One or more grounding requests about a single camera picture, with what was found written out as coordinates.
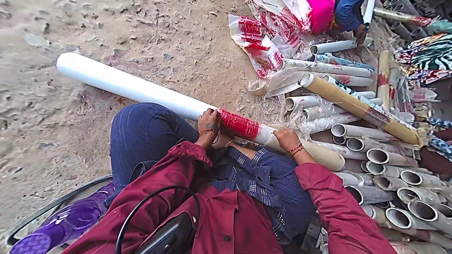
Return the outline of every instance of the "dark blue jeans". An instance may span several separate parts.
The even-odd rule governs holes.
[[[181,138],[194,143],[198,140],[198,132],[173,111],[155,103],[123,108],[113,119],[110,133],[116,190],[129,184],[139,163],[158,162]]]

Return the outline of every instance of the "brown cardboard tube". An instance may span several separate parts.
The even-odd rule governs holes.
[[[389,114],[382,114],[369,107],[361,100],[349,95],[337,85],[307,74],[301,80],[301,85],[313,93],[336,103],[341,108],[348,110],[354,115],[382,128],[393,136],[412,145],[418,145],[419,140],[415,130],[389,117]]]

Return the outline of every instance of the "dirt ground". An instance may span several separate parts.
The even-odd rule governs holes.
[[[230,38],[228,14],[251,16],[239,0],[0,0],[0,253],[19,221],[110,173],[110,123],[134,103],[61,75],[61,53],[275,123],[277,101],[245,89],[257,76]],[[370,50],[339,56],[377,66],[394,44],[378,23]]]

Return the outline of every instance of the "shirt sleeve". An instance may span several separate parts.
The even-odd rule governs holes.
[[[336,20],[342,25],[345,31],[352,31],[361,25],[353,8],[360,0],[340,0],[334,11]]]
[[[103,219],[64,254],[114,253],[119,231],[130,212],[149,194],[171,185],[189,187],[195,170],[209,169],[212,163],[206,151],[188,141],[173,146],[148,172],[126,186],[113,200]],[[185,191],[172,189],[157,194],[134,215],[127,227],[122,253],[133,253],[183,201]]]
[[[295,168],[328,231],[330,254],[396,254],[376,223],[326,167],[304,163]]]

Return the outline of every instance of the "red plastic wrap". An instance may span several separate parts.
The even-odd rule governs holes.
[[[234,136],[253,140],[259,133],[259,123],[228,112],[222,108],[217,109],[221,115],[221,127],[226,128]]]

